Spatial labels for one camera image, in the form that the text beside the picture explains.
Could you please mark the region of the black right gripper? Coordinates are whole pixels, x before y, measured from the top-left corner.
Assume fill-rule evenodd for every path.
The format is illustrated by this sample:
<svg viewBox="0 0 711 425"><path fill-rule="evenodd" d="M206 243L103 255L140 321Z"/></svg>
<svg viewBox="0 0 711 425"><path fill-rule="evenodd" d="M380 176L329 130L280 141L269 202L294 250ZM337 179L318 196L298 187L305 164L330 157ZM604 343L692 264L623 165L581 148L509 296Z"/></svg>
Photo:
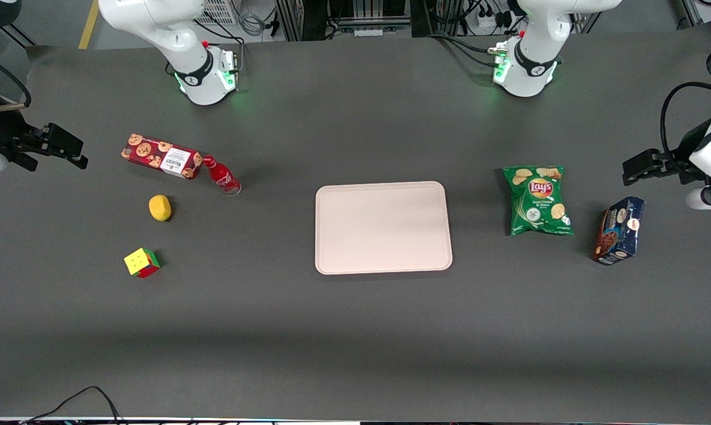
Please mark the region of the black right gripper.
<svg viewBox="0 0 711 425"><path fill-rule="evenodd" d="M78 169L86 169L89 159L82 154L84 142L55 123L42 132L26 123L18 112L0 113L0 172L15 164L34 172L38 161L30 153L59 156Z"/></svg>

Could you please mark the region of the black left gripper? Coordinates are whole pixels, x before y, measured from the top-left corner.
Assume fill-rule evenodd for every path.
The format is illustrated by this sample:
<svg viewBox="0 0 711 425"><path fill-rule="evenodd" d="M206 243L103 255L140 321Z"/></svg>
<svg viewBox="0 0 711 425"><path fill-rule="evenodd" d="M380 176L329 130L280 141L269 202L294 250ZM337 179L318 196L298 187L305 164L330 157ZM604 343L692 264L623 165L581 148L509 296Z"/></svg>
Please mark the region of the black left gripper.
<svg viewBox="0 0 711 425"><path fill-rule="evenodd" d="M660 128L661 147L658 149L647 149L637 154L634 158L622 163L623 186L630 186L647 178L653 177L658 171L658 167L666 166L666 171L679 175L682 185L688 185L693 181L704 181L707 185L710 178L691 162L690 156L701 145L703 138L707 134L707 127L695 127L688 131L680 140L679 145L670 149L668 145L668 135L666 127Z"/></svg>

